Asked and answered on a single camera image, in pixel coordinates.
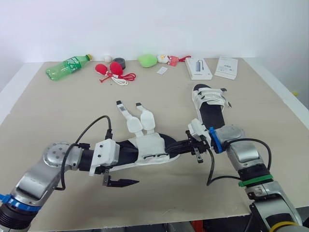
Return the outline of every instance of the red object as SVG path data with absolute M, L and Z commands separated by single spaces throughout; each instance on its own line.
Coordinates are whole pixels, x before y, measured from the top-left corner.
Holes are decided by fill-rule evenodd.
M 178 57 L 174 57 L 174 56 L 168 56 L 169 58 L 169 62 L 168 62 L 168 65 L 170 66 L 176 66 L 177 63 L 178 63 Z
M 111 78 L 111 77 L 115 77 L 115 78 L 119 78 L 119 79 L 125 79 L 127 81 L 134 81 L 134 79 L 136 77 L 136 75 L 134 73 L 129 73 L 127 75 L 122 76 L 123 70 L 121 68 L 121 65 L 117 62 L 112 62 L 110 64 L 110 69 L 111 69 L 111 72 L 108 72 L 108 69 L 104 64 L 97 64 L 96 65 L 96 71 L 98 73 L 106 76 L 106 78 L 100 80 L 101 83 L 103 81 Z
M 186 58 L 190 58 L 190 57 L 191 57 L 191 56 L 186 56 L 186 57 L 184 57 L 184 58 L 179 59 L 178 61 L 179 61 L 179 62 L 184 62 Z
M 124 71 L 121 68 L 121 65 L 116 61 L 110 64 L 110 70 L 113 74 L 116 74 L 118 76 L 121 76 L 124 73 Z
M 191 221 L 191 225 L 195 232 L 205 232 L 203 228 L 203 220 Z
M 96 71 L 102 75 L 105 75 L 107 72 L 107 67 L 104 64 L 97 64 Z

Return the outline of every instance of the robotic arm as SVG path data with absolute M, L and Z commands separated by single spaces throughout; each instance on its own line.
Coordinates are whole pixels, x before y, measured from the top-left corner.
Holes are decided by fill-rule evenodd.
M 169 152 L 173 150 L 180 153 L 191 152 L 197 157 L 198 163 L 201 163 L 203 160 L 200 153 L 208 151 L 213 157 L 209 144 L 217 154 L 226 151 L 240 176 L 239 186 L 245 187 L 249 199 L 254 200 L 250 205 L 250 210 L 252 217 L 260 225 L 261 231 L 309 231 L 305 227 L 298 226 L 302 225 L 298 212 L 279 183 L 273 180 L 269 171 L 271 152 L 264 142 L 244 138 L 244 131 L 236 126 L 206 130 L 204 125 L 194 119 L 188 127 L 189 131 L 186 132 L 188 140 L 169 146 L 167 148 Z M 268 168 L 250 141 L 261 142 L 266 146 L 270 154 Z M 233 176 L 223 177 L 237 179 Z
M 250 210 L 261 225 L 261 231 L 309 231 L 296 226 L 302 225 L 299 214 L 278 182 L 273 180 L 255 146 L 244 139 L 242 129 L 223 126 L 216 130 L 206 130 L 197 119 L 192 120 L 188 127 L 188 140 L 167 146 L 166 153 L 172 155 L 191 152 L 198 163 L 201 163 L 201 153 L 208 151 L 213 157 L 211 147 L 216 153 L 226 151 L 240 176 L 239 186 L 245 187 L 249 199 L 254 200 Z M 103 185 L 108 187 L 125 187 L 138 183 L 128 179 L 111 180 L 109 170 L 121 165 L 121 152 L 119 144 L 111 139 L 111 131 L 109 133 L 110 136 L 97 143 L 94 150 L 89 149 L 89 144 L 58 142 L 49 145 L 41 160 L 24 174 L 11 194 L 0 195 L 0 232 L 28 231 L 32 220 L 52 192 L 55 189 L 65 189 L 63 177 L 68 170 L 87 171 L 89 175 L 104 173 Z M 60 181 L 62 188 L 57 187 Z

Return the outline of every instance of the green plastic bottle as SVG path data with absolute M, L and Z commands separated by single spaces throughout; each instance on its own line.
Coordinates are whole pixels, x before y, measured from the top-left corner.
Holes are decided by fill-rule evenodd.
M 91 55 L 85 55 L 83 57 L 72 57 L 64 62 L 50 67 L 46 70 L 46 75 L 53 81 L 57 81 L 62 77 L 73 73 L 85 66 L 92 59 Z

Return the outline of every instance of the bottle label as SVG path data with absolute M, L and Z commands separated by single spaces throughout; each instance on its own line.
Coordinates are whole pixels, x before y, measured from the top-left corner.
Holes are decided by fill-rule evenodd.
M 82 67 L 81 63 L 79 62 L 79 60 L 76 57 L 72 57 L 70 59 L 67 59 L 66 62 L 68 63 L 68 66 L 71 69 L 72 73 L 81 69 L 81 67 Z

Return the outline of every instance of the blue ring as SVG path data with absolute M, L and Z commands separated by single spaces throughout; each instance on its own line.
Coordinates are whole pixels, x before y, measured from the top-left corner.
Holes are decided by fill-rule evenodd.
M 11 194 L 7 194 L 5 196 L 0 194 L 0 200 L 2 201 L 3 204 L 8 203 L 12 206 L 15 206 L 18 209 L 22 209 L 29 212 L 37 212 L 42 208 L 42 206 L 31 206 L 21 203 L 18 200 L 16 200 Z
M 217 137 L 217 134 L 216 134 L 216 130 L 213 128 L 213 127 L 210 127 L 209 128 L 209 134 L 212 136 L 212 138 L 214 139 L 216 145 L 217 145 L 217 148 L 218 148 L 218 153 L 221 153 L 223 152 L 222 150 L 222 147 L 221 147 L 221 143 Z

